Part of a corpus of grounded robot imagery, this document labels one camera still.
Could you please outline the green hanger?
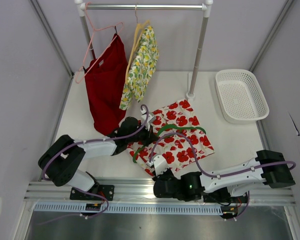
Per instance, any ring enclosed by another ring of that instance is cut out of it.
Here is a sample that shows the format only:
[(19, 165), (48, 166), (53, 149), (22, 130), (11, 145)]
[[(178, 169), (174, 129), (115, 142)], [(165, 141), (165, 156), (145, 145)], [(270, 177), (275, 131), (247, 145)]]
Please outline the green hanger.
[[(169, 130), (172, 130), (172, 129), (176, 129), (176, 131), (178, 133), (181, 133), (183, 130), (200, 130), (202, 131), (204, 134), (206, 134), (206, 131), (200, 127), (200, 126), (196, 126), (196, 127), (192, 127), (192, 126), (187, 126), (187, 127), (179, 127), (179, 126), (176, 126), (175, 124), (166, 124), (165, 126), (161, 127), (157, 133), (157, 136), (159, 136), (162, 132), (164, 131), (169, 131)], [(138, 154), (140, 151), (142, 151), (144, 148), (146, 147), (146, 145), (143, 145), (142, 147), (140, 147), (138, 150), (136, 150), (134, 152), (134, 155), (132, 157), (132, 161), (136, 164), (137, 163), (137, 158), (138, 158)]]

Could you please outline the red poppy print skirt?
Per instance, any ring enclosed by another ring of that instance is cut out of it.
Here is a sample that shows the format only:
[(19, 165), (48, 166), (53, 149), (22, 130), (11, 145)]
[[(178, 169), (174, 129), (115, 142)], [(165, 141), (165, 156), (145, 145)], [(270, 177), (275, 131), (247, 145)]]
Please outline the red poppy print skirt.
[[(161, 107), (152, 112), (155, 115), (155, 120), (151, 126), (154, 134), (158, 134), (160, 128), (165, 125), (176, 125), (178, 127), (201, 127), (198, 117), (196, 116), (193, 107), (187, 99), (178, 100), (168, 106)], [(162, 132), (158, 137), (162, 137), (167, 133), (177, 132), (176, 129)], [(139, 165), (148, 175), (154, 176), (155, 170), (147, 165), (150, 160), (151, 152), (154, 150), (154, 155), (162, 155), (173, 173), (176, 173), (188, 165), (195, 162), (196, 155), (198, 160), (201, 160), (215, 153), (215, 150), (209, 141), (207, 134), (201, 130), (183, 130), (178, 135), (167, 136), (162, 139), (157, 146), (155, 143), (146, 146), (137, 155), (136, 164)], [(127, 147), (127, 152), (131, 157), (135, 151), (143, 145), (134, 143)]]

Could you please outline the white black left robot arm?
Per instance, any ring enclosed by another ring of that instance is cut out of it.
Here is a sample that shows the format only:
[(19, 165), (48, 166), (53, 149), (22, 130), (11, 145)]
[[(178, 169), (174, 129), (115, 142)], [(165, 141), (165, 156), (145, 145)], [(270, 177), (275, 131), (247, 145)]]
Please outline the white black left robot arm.
[(127, 117), (109, 136), (87, 141), (75, 141), (64, 134), (40, 157), (38, 166), (43, 176), (55, 186), (69, 185), (81, 190), (87, 200), (93, 200), (98, 196), (99, 183), (90, 173), (79, 170), (81, 162), (119, 155), (134, 143), (149, 145), (158, 139), (151, 126), (155, 119), (154, 115), (144, 115), (139, 122), (134, 117)]

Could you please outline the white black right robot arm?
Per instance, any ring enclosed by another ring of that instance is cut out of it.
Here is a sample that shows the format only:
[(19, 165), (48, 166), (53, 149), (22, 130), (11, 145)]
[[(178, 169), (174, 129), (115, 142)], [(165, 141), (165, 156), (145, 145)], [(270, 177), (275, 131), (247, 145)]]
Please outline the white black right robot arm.
[(160, 199), (190, 202), (209, 199), (212, 202), (230, 202), (261, 185), (281, 189), (296, 184), (291, 170), (296, 166), (286, 161), (281, 152), (257, 151), (256, 157), (219, 171), (188, 172), (180, 178), (167, 169), (155, 178), (153, 193)]

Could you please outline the pink hanger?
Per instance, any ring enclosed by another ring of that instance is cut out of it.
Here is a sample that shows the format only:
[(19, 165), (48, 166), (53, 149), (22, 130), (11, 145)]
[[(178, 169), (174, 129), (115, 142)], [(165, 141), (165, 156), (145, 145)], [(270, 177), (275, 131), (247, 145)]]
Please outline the pink hanger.
[[(81, 2), (76, 1), (75, 3), (77, 5), (77, 10), (78, 10), (78, 13), (79, 13), (79, 16), (81, 19), (81, 23), (82, 23), (83, 30), (85, 32), (86, 41), (87, 41), (87, 50), (86, 50), (86, 53), (82, 60), (82, 67), (79, 69), (80, 72), (83, 72), (83, 75), (80, 79), (79, 79), (79, 74), (75, 77), (75, 82), (77, 84), (80, 84), (85, 79), (86, 75), (89, 72), (89, 70), (88, 70), (86, 73), (84, 73), (84, 65), (86, 63), (88, 54), (90, 54), (91, 59), (94, 61), (94, 63), (92, 64), (92, 66), (94, 67), (95, 64), (97, 63), (97, 60), (99, 60), (105, 54), (106, 50), (108, 50), (110, 48), (110, 46), (112, 45), (114, 40), (116, 40), (118, 38), (119, 34), (121, 33), (121, 31), (124, 28), (124, 23), (118, 22), (114, 25), (109, 25), (109, 26), (106, 26), (103, 28), (96, 28), (88, 14), (88, 7), (92, 3), (91, 2), (83, 2), (83, 1), (81, 1)], [(94, 40), (95, 34), (97, 32), (104, 31), (107, 29), (114, 29), (114, 31), (115, 31), (114, 39), (111, 40), (111, 42), (108, 44), (108, 46), (105, 48), (105, 50), (100, 54), (100, 56), (96, 57), (94, 46), (93, 46), (93, 40)]]

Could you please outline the yellow hanger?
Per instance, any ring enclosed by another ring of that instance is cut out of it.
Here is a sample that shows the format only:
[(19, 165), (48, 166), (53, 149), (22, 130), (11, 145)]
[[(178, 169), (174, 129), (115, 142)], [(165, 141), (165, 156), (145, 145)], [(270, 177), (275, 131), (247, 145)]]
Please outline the yellow hanger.
[(132, 63), (132, 58), (136, 52), (137, 46), (141, 39), (141, 34), (142, 34), (143, 30), (145, 29), (145, 27), (150, 24), (149, 20), (146, 20), (144, 23), (139, 23), (138, 15), (137, 15), (137, 4), (134, 7), (134, 13), (135, 13), (135, 18), (136, 18), (137, 24), (136, 24), (136, 28), (135, 28), (135, 32), (134, 32), (134, 37), (133, 37), (133, 45), (131, 48), (131, 52), (130, 52), (130, 56), (129, 56), (129, 60), (128, 60), (127, 68), (126, 68), (126, 72), (125, 72), (125, 83), (128, 82), (127, 78), (128, 78), (129, 69), (130, 69), (130, 66)]

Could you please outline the red dress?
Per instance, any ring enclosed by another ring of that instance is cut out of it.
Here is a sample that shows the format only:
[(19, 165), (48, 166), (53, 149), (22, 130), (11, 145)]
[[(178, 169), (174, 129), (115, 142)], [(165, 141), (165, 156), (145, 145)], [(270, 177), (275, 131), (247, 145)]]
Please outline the red dress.
[(115, 34), (113, 42), (97, 60), (84, 71), (89, 109), (94, 128), (103, 135), (119, 127), (126, 111), (120, 109), (127, 69), (125, 47)]

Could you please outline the lemon print garment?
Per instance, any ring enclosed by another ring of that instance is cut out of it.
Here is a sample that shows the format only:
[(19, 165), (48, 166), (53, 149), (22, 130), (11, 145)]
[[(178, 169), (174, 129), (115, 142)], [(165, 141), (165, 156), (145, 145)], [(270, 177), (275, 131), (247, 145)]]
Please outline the lemon print garment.
[(121, 110), (127, 110), (132, 100), (143, 100), (147, 86), (156, 71), (159, 48), (154, 28), (149, 24), (142, 31), (140, 41), (132, 57), (127, 83), (124, 82), (119, 104)]

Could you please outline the white plastic basket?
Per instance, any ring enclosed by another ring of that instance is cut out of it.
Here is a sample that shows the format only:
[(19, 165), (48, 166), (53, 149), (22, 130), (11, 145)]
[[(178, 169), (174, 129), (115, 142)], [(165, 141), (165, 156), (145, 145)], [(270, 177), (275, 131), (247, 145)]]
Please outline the white plastic basket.
[(215, 87), (223, 117), (229, 123), (255, 123), (270, 113), (256, 76), (248, 70), (225, 69), (217, 72)]

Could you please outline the metal clothes rack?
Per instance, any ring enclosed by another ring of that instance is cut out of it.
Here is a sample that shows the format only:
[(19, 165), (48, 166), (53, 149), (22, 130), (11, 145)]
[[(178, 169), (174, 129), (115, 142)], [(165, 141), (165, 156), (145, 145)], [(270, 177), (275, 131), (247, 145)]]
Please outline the metal clothes rack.
[[(198, 10), (202, 11), (202, 23), (200, 28), (198, 46), (193, 66), (192, 75), (188, 77), (188, 90), (186, 97), (189, 100), (195, 98), (195, 85), (199, 71), (202, 50), (208, 25), (208, 20), (213, 6), (212, 0), (205, 0), (201, 4), (138, 4), (137, 10)], [(136, 4), (106, 4), (106, 3), (92, 3), (88, 10), (135, 10)]]

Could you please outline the aluminium rail base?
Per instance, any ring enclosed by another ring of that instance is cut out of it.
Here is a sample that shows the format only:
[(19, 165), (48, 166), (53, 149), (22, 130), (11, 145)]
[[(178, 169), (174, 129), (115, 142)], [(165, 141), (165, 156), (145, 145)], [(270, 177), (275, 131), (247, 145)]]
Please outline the aluminium rail base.
[[(156, 198), (153, 194), (154, 181), (150, 178), (108, 178), (101, 177), (102, 185), (113, 185), (112, 203), (127, 204), (182, 204), (174, 198)], [(68, 185), (57, 187), (49, 181), (32, 181), (29, 183), (24, 200), (42, 202), (69, 202), (72, 187)], [(250, 191), (252, 206), (295, 206), (296, 201), (291, 188), (272, 189), (259, 186)]]

